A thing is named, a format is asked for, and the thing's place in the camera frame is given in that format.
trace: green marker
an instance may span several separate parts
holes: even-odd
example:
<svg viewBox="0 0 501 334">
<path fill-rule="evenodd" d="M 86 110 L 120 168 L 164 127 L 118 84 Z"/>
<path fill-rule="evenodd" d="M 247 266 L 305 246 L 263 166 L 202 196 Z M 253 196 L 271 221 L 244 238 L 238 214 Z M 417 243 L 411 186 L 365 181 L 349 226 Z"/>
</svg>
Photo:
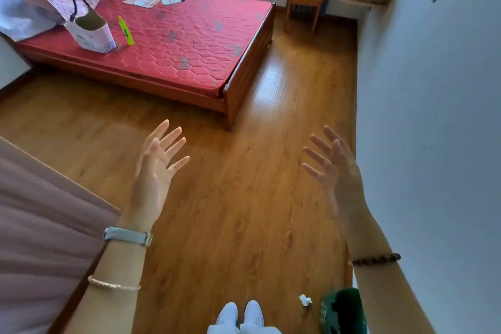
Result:
<svg viewBox="0 0 501 334">
<path fill-rule="evenodd" d="M 125 24 L 125 21 L 122 19 L 122 16 L 118 17 L 118 22 L 120 23 L 120 27 L 122 27 L 122 31 L 124 31 L 125 38 L 129 45 L 134 45 L 134 39 L 130 34 L 129 28 L 127 28 L 127 24 Z"/>
</svg>

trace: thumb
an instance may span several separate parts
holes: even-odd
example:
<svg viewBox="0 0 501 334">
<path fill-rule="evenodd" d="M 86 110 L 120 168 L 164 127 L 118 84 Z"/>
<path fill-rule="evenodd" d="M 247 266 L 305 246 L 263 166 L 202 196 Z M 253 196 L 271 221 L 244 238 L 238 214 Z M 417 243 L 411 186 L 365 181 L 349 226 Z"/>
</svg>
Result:
<svg viewBox="0 0 501 334">
<path fill-rule="evenodd" d="M 332 159 L 335 160 L 336 168 L 338 170 L 347 169 L 348 168 L 348 158 L 341 147 L 341 142 L 339 139 L 335 139 L 332 142 Z"/>
<path fill-rule="evenodd" d="M 160 149 L 160 141 L 158 138 L 154 138 L 150 146 L 146 150 L 141 161 L 140 173 L 146 172 L 147 174 L 153 173 L 155 171 L 155 161 L 156 154 Z"/>
</svg>

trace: hand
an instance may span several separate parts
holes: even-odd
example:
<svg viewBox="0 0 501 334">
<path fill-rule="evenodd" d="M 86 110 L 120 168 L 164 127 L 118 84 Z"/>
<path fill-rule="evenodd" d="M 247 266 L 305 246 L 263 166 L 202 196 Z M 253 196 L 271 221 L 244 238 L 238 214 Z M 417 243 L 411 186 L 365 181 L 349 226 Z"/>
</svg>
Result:
<svg viewBox="0 0 501 334">
<path fill-rule="evenodd" d="M 132 189 L 131 206 L 124 212 L 121 219 L 121 223 L 128 229 L 142 232 L 151 230 L 162 212 L 172 177 L 189 161 L 189 156 L 186 156 L 169 166 L 170 160 L 186 143 L 186 139 L 181 138 L 169 148 L 181 135 L 182 129 L 178 127 L 160 140 L 167 128 L 169 128 L 169 121 L 162 122 L 146 138 L 141 149 Z"/>
<path fill-rule="evenodd" d="M 366 207 L 362 176 L 347 143 L 328 126 L 324 126 L 324 134 L 329 143 L 316 135 L 310 139 L 327 157 L 308 147 L 303 151 L 322 166 L 325 174 L 308 164 L 303 163 L 303 168 L 322 186 L 334 216 L 343 218 Z"/>
</svg>

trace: bracelet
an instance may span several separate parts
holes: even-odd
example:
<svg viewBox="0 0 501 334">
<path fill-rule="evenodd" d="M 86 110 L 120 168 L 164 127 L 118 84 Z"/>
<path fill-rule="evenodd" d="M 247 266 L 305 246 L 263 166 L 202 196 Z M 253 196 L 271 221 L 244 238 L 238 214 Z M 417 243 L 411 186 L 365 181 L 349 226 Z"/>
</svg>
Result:
<svg viewBox="0 0 501 334">
<path fill-rule="evenodd" d="M 109 282 L 104 282 L 101 280 L 96 280 L 95 278 L 90 275 L 87 280 L 89 281 L 90 284 L 97 285 L 99 287 L 103 288 L 109 288 L 109 289 L 120 289 L 120 290 L 126 290 L 127 292 L 135 292 L 137 290 L 141 289 L 141 286 L 138 285 L 136 287 L 128 287 L 126 285 L 120 285 L 120 284 L 111 284 Z"/>
<path fill-rule="evenodd" d="M 392 253 L 391 255 L 387 256 L 383 255 L 378 257 L 348 260 L 348 265 L 351 267 L 363 267 L 366 265 L 382 265 L 382 264 L 396 263 L 401 258 L 402 257 L 400 256 L 400 254 Z"/>
</svg>

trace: white shoe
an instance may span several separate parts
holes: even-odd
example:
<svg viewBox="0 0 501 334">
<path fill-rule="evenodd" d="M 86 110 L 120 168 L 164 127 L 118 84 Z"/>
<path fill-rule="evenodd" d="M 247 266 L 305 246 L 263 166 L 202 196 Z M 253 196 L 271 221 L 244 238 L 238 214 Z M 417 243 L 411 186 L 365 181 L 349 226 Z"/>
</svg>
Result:
<svg viewBox="0 0 501 334">
<path fill-rule="evenodd" d="M 216 325 L 231 325 L 236 327 L 238 308 L 234 302 L 228 302 L 217 316 Z"/>
<path fill-rule="evenodd" d="M 252 300 L 247 303 L 246 311 L 243 314 L 243 323 L 259 327 L 263 327 L 265 325 L 263 312 L 261 311 L 261 307 L 257 301 Z"/>
</svg>

